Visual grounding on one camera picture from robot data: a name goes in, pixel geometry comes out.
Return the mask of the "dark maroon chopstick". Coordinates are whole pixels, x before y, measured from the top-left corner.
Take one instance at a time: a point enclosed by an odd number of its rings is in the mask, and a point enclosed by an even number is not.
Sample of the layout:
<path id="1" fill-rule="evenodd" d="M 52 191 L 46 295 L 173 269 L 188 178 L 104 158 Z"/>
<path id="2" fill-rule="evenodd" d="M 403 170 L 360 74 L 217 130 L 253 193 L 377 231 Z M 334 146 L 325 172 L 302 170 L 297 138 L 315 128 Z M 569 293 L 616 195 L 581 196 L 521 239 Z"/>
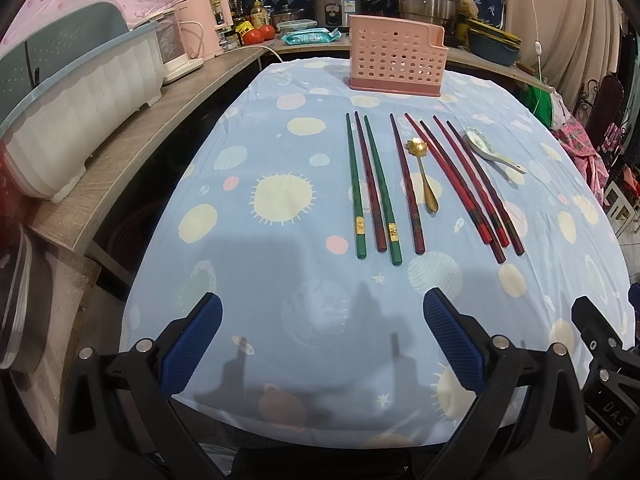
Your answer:
<path id="1" fill-rule="evenodd" d="M 390 114 L 390 124 L 392 125 L 392 130 L 395 138 L 395 144 L 402 175 L 402 183 L 404 184 L 405 188 L 414 252 L 418 256 L 420 256 L 424 255 L 426 252 L 420 212 L 418 204 L 416 203 L 416 194 L 414 194 L 414 188 L 412 184 L 409 165 L 407 162 L 407 157 L 405 155 L 405 149 L 402 146 L 399 129 L 397 127 L 396 119 L 393 114 Z"/>

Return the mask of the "gold flower spoon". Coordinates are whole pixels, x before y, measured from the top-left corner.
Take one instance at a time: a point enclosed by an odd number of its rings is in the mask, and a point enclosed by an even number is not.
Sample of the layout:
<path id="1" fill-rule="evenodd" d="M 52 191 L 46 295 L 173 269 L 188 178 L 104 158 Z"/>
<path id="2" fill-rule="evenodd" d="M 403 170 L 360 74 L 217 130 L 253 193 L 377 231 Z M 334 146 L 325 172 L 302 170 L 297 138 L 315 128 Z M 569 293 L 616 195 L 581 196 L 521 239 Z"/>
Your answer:
<path id="1" fill-rule="evenodd" d="M 439 208 L 437 198 L 431 188 L 430 182 L 428 182 L 423 165 L 423 159 L 427 155 L 427 145 L 421 138 L 413 138 L 406 142 L 406 149 L 418 162 L 422 179 L 424 204 L 431 214 L 436 214 Z"/>

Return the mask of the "red tomato right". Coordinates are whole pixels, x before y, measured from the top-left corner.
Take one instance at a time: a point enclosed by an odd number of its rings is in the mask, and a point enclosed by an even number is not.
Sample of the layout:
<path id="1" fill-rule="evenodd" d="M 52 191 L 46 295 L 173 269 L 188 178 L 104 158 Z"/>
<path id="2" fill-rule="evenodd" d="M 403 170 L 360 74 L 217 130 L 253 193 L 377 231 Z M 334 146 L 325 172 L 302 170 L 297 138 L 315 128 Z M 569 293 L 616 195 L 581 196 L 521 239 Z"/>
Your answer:
<path id="1" fill-rule="evenodd" d="M 276 30 L 271 25 L 262 25 L 259 27 L 259 31 L 262 34 L 263 40 L 273 40 L 276 36 Z"/>

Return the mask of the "dark red chopstick between greens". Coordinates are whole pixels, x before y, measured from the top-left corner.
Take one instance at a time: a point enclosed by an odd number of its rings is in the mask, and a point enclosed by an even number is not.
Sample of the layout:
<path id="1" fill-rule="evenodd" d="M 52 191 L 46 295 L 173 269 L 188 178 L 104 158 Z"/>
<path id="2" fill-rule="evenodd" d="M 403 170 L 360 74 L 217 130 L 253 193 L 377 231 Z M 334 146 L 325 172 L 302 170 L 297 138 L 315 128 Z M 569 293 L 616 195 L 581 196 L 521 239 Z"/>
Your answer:
<path id="1" fill-rule="evenodd" d="M 364 137 L 362 122 L 358 113 L 355 113 L 355 122 L 360 143 L 361 157 L 364 167 L 364 175 L 366 176 L 367 188 L 369 194 L 369 204 L 374 229 L 375 246 L 378 252 L 386 252 L 387 242 L 384 233 L 384 224 L 380 201 L 378 200 L 378 190 L 376 189 L 375 177 L 369 157 L 367 141 Z"/>

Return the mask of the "green chopstick inner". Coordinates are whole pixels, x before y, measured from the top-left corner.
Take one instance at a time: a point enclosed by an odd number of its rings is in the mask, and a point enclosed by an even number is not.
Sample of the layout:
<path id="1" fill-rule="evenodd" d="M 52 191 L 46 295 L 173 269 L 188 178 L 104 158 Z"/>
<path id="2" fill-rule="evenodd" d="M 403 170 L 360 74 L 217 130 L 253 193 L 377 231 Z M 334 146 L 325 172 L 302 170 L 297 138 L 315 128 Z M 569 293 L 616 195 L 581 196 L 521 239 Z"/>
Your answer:
<path id="1" fill-rule="evenodd" d="M 373 165 L 375 169 L 376 182 L 378 182 L 378 192 L 380 192 L 380 199 L 382 200 L 382 211 L 385 222 L 386 235 L 388 238 L 388 249 L 390 250 L 390 261 L 393 266 L 402 265 L 402 255 L 400 248 L 400 240 L 398 229 L 396 226 L 395 215 L 393 211 L 392 201 L 390 200 L 390 192 L 386 183 L 386 177 L 384 174 L 383 165 L 378 154 L 378 147 L 376 146 L 375 137 L 371 128 L 370 120 L 368 116 L 364 116 L 364 126 L 366 127 L 367 136 L 370 144 L 371 155 L 373 159 Z"/>

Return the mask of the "green bag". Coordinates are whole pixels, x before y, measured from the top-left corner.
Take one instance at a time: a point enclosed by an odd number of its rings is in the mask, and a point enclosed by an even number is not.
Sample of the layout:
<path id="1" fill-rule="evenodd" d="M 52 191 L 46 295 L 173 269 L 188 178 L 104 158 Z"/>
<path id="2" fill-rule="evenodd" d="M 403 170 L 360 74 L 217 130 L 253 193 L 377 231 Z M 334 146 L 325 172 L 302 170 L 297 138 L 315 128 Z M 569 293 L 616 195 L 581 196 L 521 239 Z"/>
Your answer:
<path id="1" fill-rule="evenodd" d="M 521 89 L 518 100 L 548 129 L 552 127 L 551 94 L 536 87 Z"/>

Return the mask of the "white small oven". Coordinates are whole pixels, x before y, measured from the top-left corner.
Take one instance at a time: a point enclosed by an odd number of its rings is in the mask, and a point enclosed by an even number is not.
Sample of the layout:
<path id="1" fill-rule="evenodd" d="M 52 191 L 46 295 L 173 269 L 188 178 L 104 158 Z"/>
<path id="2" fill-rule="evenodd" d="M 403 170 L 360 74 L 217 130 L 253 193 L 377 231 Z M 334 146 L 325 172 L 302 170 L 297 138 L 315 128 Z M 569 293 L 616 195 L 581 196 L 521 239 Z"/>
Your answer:
<path id="1" fill-rule="evenodd" d="M 155 33 L 165 71 L 164 86 L 199 70 L 204 65 L 204 60 L 198 55 L 198 51 L 189 53 L 186 50 L 181 22 L 176 17 L 175 11 L 157 12 L 149 17 L 149 21 L 157 24 Z"/>

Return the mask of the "bright red chopstick left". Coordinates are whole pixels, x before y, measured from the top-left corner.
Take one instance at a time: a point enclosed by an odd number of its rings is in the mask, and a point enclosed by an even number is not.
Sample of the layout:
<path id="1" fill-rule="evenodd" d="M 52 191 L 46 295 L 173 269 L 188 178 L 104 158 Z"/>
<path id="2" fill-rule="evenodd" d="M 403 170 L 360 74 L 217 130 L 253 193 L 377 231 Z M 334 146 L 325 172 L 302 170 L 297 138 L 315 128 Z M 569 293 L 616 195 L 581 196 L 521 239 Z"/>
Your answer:
<path id="1" fill-rule="evenodd" d="M 426 143 L 428 150 L 432 153 L 440 167 L 440 170 L 442 170 L 442 173 L 445 175 L 450 186 L 454 189 L 454 192 L 462 203 L 463 208 L 469 215 L 473 226 L 475 226 L 478 234 L 480 234 L 480 239 L 485 245 L 490 245 L 494 241 L 494 238 L 492 237 L 486 222 L 480 216 L 480 210 L 474 202 L 472 193 L 466 188 L 465 182 L 460 176 L 457 167 L 454 166 L 454 163 L 450 160 L 448 154 L 440 145 L 439 140 L 434 137 L 434 134 L 431 133 L 431 130 L 427 128 L 423 122 L 417 122 L 409 113 L 405 113 L 405 118 L 408 120 L 408 123 L 418 136 L 420 136 L 420 138 Z"/>

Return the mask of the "pink floral cloth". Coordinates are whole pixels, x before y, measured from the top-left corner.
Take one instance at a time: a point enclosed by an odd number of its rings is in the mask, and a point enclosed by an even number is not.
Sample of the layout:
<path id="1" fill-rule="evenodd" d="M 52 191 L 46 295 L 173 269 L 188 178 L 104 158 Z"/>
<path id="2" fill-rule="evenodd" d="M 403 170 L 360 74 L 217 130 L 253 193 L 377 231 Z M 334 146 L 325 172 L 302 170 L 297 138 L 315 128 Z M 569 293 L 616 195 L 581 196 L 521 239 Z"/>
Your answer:
<path id="1" fill-rule="evenodd" d="M 566 151 L 597 203 L 605 206 L 608 203 L 605 199 L 606 187 L 622 174 L 620 160 L 606 162 L 575 117 L 571 117 L 561 128 L 552 129 L 551 133 Z"/>

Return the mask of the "blue planet-print tablecloth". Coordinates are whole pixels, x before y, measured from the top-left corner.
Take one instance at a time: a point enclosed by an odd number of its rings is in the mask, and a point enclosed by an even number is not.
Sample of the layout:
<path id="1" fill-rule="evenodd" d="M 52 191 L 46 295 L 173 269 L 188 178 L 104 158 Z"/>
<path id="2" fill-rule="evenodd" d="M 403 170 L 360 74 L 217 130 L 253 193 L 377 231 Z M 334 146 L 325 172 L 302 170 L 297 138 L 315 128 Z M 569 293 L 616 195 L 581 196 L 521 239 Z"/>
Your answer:
<path id="1" fill-rule="evenodd" d="M 428 329 L 438 287 L 520 347 L 564 344 L 576 375 L 591 360 L 570 319 L 588 297 L 625 347 L 634 309 L 623 253 L 602 208 L 547 128 L 509 92 L 446 73 L 438 98 L 349 89 L 336 58 L 276 63 L 226 110 L 160 218 L 122 321 L 122 348 L 157 336 L 206 292 L 220 329 L 180 401 L 261 436 L 326 446 L 446 441 L 473 402 Z M 378 252 L 355 122 L 368 116 L 398 229 L 402 265 Z M 527 174 L 487 168 L 525 254 L 498 264 L 437 162 L 424 162 L 438 211 L 407 158 L 426 252 L 414 252 L 390 114 L 437 130 L 480 130 Z M 367 258 L 356 255 L 345 115 L 352 121 Z M 378 192 L 382 210 L 382 200 Z"/>

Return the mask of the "dark teal baking dish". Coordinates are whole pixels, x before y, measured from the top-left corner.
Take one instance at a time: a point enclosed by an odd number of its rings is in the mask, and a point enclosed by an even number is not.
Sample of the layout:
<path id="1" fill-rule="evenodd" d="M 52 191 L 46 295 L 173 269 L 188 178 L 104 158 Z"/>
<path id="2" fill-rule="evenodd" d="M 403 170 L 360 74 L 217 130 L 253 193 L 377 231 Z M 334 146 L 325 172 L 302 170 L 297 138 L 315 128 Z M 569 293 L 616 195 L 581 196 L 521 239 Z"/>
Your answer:
<path id="1" fill-rule="evenodd" d="M 491 63 L 512 66 L 520 54 L 519 46 L 514 46 L 480 32 L 469 30 L 468 36 L 470 51 Z"/>

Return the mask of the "white stool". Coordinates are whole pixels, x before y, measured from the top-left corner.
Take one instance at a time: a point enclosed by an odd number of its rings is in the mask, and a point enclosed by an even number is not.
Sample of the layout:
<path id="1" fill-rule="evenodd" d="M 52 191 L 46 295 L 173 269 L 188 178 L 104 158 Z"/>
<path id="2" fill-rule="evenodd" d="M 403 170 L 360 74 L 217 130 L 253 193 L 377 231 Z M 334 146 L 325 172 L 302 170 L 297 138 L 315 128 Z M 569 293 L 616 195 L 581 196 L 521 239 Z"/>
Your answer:
<path id="1" fill-rule="evenodd" d="M 614 181 L 611 181 L 605 189 L 604 204 L 606 216 L 616 237 L 620 237 L 632 224 L 634 224 L 634 230 L 638 231 L 639 202 L 632 204 L 627 200 L 624 192 Z"/>

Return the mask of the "green chopstick outer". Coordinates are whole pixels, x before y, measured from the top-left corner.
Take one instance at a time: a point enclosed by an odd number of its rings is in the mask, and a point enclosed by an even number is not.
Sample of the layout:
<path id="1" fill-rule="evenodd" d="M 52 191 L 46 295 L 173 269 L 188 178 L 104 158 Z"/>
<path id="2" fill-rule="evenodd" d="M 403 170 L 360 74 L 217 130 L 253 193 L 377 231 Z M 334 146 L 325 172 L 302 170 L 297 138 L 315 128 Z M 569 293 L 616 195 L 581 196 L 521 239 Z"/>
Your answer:
<path id="1" fill-rule="evenodd" d="M 350 180 L 352 184 L 352 209 L 354 210 L 354 226 L 356 236 L 356 255 L 357 258 L 363 260 L 367 258 L 367 241 L 366 241 L 366 225 L 364 224 L 362 198 L 360 190 L 360 181 L 357 166 L 357 156 L 355 151 L 354 134 L 352 133 L 352 121 L 349 114 L 345 115 Z"/>

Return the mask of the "silver rice cooker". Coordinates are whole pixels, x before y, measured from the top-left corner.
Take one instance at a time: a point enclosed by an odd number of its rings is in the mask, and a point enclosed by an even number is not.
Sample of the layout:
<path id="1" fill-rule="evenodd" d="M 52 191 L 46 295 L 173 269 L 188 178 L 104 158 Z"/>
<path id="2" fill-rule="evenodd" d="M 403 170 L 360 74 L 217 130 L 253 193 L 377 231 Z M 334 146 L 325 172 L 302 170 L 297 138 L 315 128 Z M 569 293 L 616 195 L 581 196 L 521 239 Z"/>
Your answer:
<path id="1" fill-rule="evenodd" d="M 314 18 L 320 27 L 349 28 L 352 14 L 363 14 L 366 0 L 314 0 Z"/>

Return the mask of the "white dish drainer box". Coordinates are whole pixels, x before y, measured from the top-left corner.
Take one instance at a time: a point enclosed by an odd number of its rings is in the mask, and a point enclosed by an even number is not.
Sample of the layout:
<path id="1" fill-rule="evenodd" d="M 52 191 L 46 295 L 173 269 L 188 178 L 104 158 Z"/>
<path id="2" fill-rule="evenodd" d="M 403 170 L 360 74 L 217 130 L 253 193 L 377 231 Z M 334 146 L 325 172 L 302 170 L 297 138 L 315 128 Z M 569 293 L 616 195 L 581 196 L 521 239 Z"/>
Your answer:
<path id="1" fill-rule="evenodd" d="M 117 6 L 85 6 L 1 59 L 1 162 L 22 194 L 57 203 L 127 118 L 162 96 L 157 23 L 129 28 Z"/>

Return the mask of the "dark wooden chair back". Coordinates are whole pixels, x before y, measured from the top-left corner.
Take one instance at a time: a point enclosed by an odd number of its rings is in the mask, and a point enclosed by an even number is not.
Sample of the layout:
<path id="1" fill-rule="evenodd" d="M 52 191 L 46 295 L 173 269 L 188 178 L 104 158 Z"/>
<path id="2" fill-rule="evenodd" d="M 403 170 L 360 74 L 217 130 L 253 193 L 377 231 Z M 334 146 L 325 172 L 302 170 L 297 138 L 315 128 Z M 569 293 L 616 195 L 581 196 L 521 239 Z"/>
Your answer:
<path id="1" fill-rule="evenodd" d="M 624 100 L 624 88 L 614 75 L 606 75 L 593 101 L 587 125 L 588 138 L 594 148 L 600 148 L 608 127 L 612 125 Z"/>

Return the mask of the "red tomato left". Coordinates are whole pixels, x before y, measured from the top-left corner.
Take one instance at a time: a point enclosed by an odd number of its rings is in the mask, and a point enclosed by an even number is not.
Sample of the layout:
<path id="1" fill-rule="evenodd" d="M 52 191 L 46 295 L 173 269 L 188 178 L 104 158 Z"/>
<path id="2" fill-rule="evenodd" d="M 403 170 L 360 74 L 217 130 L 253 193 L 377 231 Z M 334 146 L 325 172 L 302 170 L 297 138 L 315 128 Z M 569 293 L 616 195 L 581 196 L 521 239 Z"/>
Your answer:
<path id="1" fill-rule="evenodd" d="M 264 41 L 264 36 L 259 29 L 251 29 L 244 32 L 242 36 L 242 43 L 244 46 L 254 46 L 254 44 L 261 44 Z"/>

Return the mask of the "bright red chopstick right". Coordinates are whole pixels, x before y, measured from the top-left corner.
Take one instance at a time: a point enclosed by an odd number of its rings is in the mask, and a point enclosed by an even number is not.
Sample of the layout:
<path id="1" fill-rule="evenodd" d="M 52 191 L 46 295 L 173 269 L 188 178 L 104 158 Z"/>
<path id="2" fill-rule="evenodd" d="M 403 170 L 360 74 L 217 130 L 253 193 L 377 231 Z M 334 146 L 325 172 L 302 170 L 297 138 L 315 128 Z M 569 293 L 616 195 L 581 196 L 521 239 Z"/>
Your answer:
<path id="1" fill-rule="evenodd" d="M 460 160 L 460 164 L 464 168 L 466 175 L 468 176 L 468 180 L 472 183 L 473 188 L 475 188 L 475 195 L 482 203 L 480 205 L 480 211 L 484 214 L 486 223 L 491 224 L 491 234 L 498 240 L 500 246 L 502 248 L 508 247 L 510 245 L 509 237 L 506 235 L 506 230 L 504 229 L 497 211 L 495 210 L 494 204 L 490 200 L 488 194 L 485 191 L 482 182 L 480 182 L 480 178 L 476 174 L 476 171 L 472 167 L 471 161 L 469 160 L 469 156 L 465 154 L 463 146 L 459 141 L 454 140 L 454 137 L 448 132 L 445 125 L 439 120 L 437 116 L 433 116 L 434 122 L 438 125 L 438 128 L 442 130 L 442 134 L 445 136 L 452 149 L 458 156 Z"/>

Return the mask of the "dark red chopstick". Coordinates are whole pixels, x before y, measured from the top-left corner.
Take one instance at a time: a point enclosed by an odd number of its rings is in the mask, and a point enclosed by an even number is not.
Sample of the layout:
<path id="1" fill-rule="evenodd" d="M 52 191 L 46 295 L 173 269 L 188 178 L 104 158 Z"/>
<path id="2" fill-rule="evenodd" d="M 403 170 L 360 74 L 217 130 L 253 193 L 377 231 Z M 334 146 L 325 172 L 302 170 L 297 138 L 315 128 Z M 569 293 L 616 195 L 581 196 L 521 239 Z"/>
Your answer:
<path id="1" fill-rule="evenodd" d="M 506 262 L 506 255 L 503 252 L 503 249 L 500 247 L 500 244 L 497 240 L 497 237 L 494 234 L 494 231 L 491 229 L 490 224 L 487 222 L 484 212 L 482 211 L 482 207 L 477 203 L 475 196 L 469 190 L 464 177 L 458 171 L 456 165 L 451 161 L 450 157 L 442 147 L 442 144 L 439 143 L 431 132 L 431 130 L 427 127 L 426 123 L 423 120 L 419 122 L 421 131 L 424 133 L 424 138 L 426 139 L 426 143 L 428 147 L 433 152 L 434 159 L 437 160 L 440 168 L 442 168 L 442 172 L 446 174 L 447 179 L 449 180 L 451 186 L 457 193 L 457 196 L 460 198 L 461 203 L 469 214 L 474 226 L 476 227 L 478 234 L 480 234 L 480 238 L 482 239 L 485 245 L 488 245 L 495 256 L 495 259 L 498 264 L 503 264 Z"/>
<path id="2" fill-rule="evenodd" d="M 369 204 L 374 229 L 375 246 L 378 252 L 386 252 L 387 242 L 384 233 L 384 224 L 380 201 L 378 200 L 378 190 L 376 189 L 375 177 L 369 157 L 367 141 L 364 137 L 362 122 L 358 113 L 355 113 L 355 122 L 360 143 L 361 157 L 364 167 L 364 175 L 366 176 L 367 188 L 369 194 Z"/>
<path id="3" fill-rule="evenodd" d="M 462 135 L 449 120 L 446 121 L 446 127 L 447 131 L 454 136 L 454 149 L 476 189 L 498 242 L 502 247 L 511 246 L 518 256 L 524 255 L 525 248 L 521 237 L 518 235 L 518 231 L 491 180 L 489 180 L 488 174 L 473 154 L 469 143 L 462 138 Z"/>

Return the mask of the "bright red chopstick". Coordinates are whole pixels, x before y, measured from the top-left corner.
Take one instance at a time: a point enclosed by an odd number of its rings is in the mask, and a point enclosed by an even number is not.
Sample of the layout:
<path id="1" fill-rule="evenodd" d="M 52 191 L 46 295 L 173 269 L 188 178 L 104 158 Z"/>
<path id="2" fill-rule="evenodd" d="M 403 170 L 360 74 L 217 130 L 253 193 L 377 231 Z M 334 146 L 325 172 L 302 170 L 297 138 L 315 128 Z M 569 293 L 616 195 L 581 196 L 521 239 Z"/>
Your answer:
<path id="1" fill-rule="evenodd" d="M 427 128 L 423 122 L 417 122 L 409 113 L 405 113 L 405 118 L 408 120 L 408 123 L 418 136 L 420 136 L 420 138 L 426 143 L 428 150 L 432 153 L 440 167 L 440 170 L 442 170 L 442 173 L 445 175 L 450 186 L 454 189 L 454 192 L 462 203 L 463 208 L 469 215 L 473 226 L 475 226 L 478 234 L 480 234 L 480 239 L 485 245 L 490 245 L 494 241 L 494 238 L 492 237 L 486 222 L 480 216 L 480 210 L 474 202 L 472 193 L 466 188 L 465 182 L 460 176 L 457 167 L 454 166 L 454 163 L 450 160 L 448 154 L 440 145 L 439 140 L 434 137 L 434 134 L 431 133 L 431 130 Z"/>
<path id="2" fill-rule="evenodd" d="M 465 154 L 463 146 L 459 141 L 454 140 L 454 137 L 448 132 L 445 125 L 439 120 L 437 116 L 433 116 L 434 122 L 438 125 L 438 128 L 442 130 L 442 134 L 445 136 L 452 149 L 458 156 L 460 160 L 460 164 L 464 168 L 466 175 L 468 176 L 468 180 L 472 183 L 473 188 L 475 188 L 475 195 L 482 203 L 480 205 L 480 211 L 484 214 L 486 223 L 491 224 L 491 234 L 498 240 L 500 246 L 502 248 L 508 247 L 510 245 L 509 237 L 506 235 L 506 230 L 504 229 L 497 211 L 495 210 L 494 204 L 490 200 L 488 194 L 485 191 L 482 182 L 480 182 L 480 178 L 476 174 L 476 171 L 472 167 L 471 161 L 469 160 L 469 156 Z"/>

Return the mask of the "red tomato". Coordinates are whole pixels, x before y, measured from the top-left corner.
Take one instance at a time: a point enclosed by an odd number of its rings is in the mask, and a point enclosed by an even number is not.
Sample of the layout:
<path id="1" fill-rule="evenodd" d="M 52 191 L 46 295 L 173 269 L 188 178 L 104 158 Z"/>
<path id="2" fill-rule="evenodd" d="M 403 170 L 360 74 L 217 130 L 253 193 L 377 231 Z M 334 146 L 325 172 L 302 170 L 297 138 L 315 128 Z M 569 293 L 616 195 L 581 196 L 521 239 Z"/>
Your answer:
<path id="1" fill-rule="evenodd" d="M 276 30 L 271 25 L 262 25 L 259 27 L 259 31 L 262 34 L 263 40 L 273 40 L 276 36 Z"/>
<path id="2" fill-rule="evenodd" d="M 264 41 L 264 36 L 259 29 L 251 29 L 244 32 L 242 36 L 242 43 L 244 46 L 254 46 L 254 44 L 261 44 Z"/>

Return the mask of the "pink perforated utensil basket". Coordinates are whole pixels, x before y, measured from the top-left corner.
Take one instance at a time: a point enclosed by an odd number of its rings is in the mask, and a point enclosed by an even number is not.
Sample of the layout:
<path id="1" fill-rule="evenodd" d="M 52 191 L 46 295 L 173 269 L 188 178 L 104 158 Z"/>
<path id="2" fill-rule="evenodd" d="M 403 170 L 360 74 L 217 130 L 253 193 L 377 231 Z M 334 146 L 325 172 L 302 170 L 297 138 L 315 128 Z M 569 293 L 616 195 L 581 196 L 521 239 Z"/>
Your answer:
<path id="1" fill-rule="evenodd" d="M 350 88 L 440 96 L 448 54 L 442 26 L 353 15 L 349 18 L 349 38 Z"/>

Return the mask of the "pink toaster appliance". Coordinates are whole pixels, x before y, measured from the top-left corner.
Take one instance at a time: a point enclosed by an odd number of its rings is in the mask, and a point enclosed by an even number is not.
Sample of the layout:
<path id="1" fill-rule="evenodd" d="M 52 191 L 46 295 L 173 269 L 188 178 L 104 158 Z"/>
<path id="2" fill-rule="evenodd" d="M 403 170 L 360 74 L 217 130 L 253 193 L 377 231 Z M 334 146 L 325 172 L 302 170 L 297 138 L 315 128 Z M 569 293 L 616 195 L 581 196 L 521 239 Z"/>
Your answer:
<path id="1" fill-rule="evenodd" d="M 221 39 L 233 24 L 229 0 L 181 0 L 172 10 L 189 58 L 207 61 L 221 54 Z"/>

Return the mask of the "white ceramic soup spoon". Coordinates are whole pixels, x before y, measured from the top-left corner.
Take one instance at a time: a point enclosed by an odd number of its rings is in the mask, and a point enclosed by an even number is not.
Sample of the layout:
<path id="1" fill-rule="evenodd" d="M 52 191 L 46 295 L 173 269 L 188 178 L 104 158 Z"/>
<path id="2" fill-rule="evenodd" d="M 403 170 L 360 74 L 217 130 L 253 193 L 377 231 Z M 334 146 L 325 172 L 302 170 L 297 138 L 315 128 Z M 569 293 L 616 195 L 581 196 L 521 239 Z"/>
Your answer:
<path id="1" fill-rule="evenodd" d="M 482 135 L 480 130 L 477 130 L 475 128 L 466 128 L 465 140 L 466 143 L 469 144 L 470 148 L 472 148 L 475 153 L 479 154 L 481 158 L 489 160 L 490 162 L 498 162 L 499 164 L 503 164 L 504 166 L 517 171 L 519 174 L 527 174 L 527 169 L 524 166 L 495 151 L 494 148 L 486 140 L 486 138 Z"/>

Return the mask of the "wooden side counter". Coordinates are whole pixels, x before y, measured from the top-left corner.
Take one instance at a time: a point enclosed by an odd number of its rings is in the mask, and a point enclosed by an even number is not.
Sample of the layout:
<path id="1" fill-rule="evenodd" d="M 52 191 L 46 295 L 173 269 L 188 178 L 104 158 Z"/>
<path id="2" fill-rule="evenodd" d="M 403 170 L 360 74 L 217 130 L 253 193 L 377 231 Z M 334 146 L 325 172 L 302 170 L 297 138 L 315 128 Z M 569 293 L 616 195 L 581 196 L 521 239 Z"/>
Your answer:
<path id="1" fill-rule="evenodd" d="M 122 192 L 146 161 L 198 107 L 249 68 L 278 55 L 343 53 L 347 37 L 335 44 L 287 46 L 273 40 L 263 48 L 236 49 L 212 58 L 194 73 L 162 89 L 154 105 L 130 116 L 94 152 L 89 168 L 59 203 L 30 203 L 25 223 L 51 244 L 83 255 Z"/>

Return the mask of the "green chopstick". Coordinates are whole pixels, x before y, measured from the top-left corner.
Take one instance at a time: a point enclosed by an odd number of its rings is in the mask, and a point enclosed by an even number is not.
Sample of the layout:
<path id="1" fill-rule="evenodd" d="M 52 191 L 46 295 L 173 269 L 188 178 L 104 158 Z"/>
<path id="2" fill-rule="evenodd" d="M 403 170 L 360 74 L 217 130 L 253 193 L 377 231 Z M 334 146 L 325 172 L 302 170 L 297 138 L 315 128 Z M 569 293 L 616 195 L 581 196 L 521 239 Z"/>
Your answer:
<path id="1" fill-rule="evenodd" d="M 378 182 L 378 192 L 380 192 L 380 199 L 382 200 L 382 211 L 385 222 L 386 235 L 388 238 L 388 249 L 390 250 L 390 261 L 393 266 L 402 265 L 402 255 L 400 248 L 400 240 L 398 229 L 396 226 L 395 215 L 393 211 L 392 201 L 390 200 L 390 192 L 386 183 L 386 177 L 384 174 L 383 165 L 378 154 L 378 147 L 376 146 L 375 137 L 371 128 L 370 120 L 368 116 L 364 116 L 364 126 L 366 127 L 367 136 L 370 144 L 371 155 L 373 159 L 373 165 L 375 169 L 376 182 Z"/>
<path id="2" fill-rule="evenodd" d="M 367 241 L 366 241 L 366 225 L 364 224 L 362 198 L 360 190 L 360 181 L 357 166 L 357 156 L 355 151 L 354 134 L 352 133 L 352 121 L 349 114 L 345 115 L 350 180 L 352 184 L 352 209 L 354 210 L 354 226 L 356 236 L 356 255 L 357 258 L 363 260 L 367 258 Z"/>

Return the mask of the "teal wet wipes pack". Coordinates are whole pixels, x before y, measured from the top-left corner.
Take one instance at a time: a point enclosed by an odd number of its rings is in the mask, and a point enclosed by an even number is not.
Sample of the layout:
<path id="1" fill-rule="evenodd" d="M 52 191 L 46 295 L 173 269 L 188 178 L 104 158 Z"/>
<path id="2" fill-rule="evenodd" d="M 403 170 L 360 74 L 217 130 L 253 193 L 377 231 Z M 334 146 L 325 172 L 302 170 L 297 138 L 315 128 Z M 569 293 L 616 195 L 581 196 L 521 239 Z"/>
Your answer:
<path id="1" fill-rule="evenodd" d="M 287 46 L 304 46 L 305 44 L 330 44 L 339 40 L 342 33 L 339 29 L 329 30 L 322 27 L 308 28 L 288 32 L 282 36 Z"/>

